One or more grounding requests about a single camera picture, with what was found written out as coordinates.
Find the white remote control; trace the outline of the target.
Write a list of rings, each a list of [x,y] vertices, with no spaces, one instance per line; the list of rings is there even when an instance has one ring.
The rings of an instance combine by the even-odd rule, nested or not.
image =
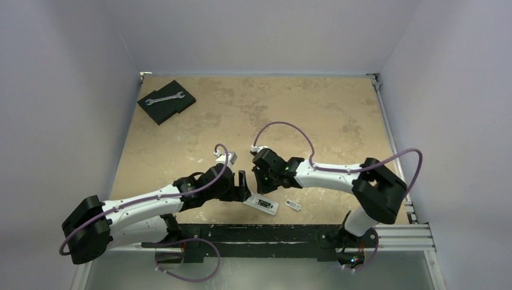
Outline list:
[[[268,198],[265,198],[259,194],[251,194],[247,200],[242,202],[247,206],[250,206],[254,209],[260,210],[266,214],[270,214],[272,216],[276,215],[277,210],[279,208],[279,204],[275,201],[272,201]]]

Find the green AAA battery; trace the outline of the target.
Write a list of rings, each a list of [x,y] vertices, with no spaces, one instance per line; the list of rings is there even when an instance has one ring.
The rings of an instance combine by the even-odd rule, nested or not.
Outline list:
[[[272,204],[271,203],[268,203],[268,202],[262,201],[262,200],[258,201],[258,205],[261,206],[261,207],[264,207],[264,208],[268,208],[268,209],[272,208]]]

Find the white battery cover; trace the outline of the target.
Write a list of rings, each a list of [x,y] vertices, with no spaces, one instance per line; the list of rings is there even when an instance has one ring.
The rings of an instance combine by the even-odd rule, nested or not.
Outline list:
[[[301,211],[301,209],[302,209],[302,206],[300,204],[298,204],[294,201],[291,201],[290,199],[286,200],[285,205],[295,211]]]

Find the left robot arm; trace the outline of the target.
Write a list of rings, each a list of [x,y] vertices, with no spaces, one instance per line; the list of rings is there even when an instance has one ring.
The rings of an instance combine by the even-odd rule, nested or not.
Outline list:
[[[132,243],[173,247],[180,239],[173,214],[199,208],[213,199],[245,202],[250,197],[245,171],[233,173],[220,163],[134,198],[101,201],[96,195],[89,196],[63,222],[68,251],[60,249],[59,253],[80,265]]]

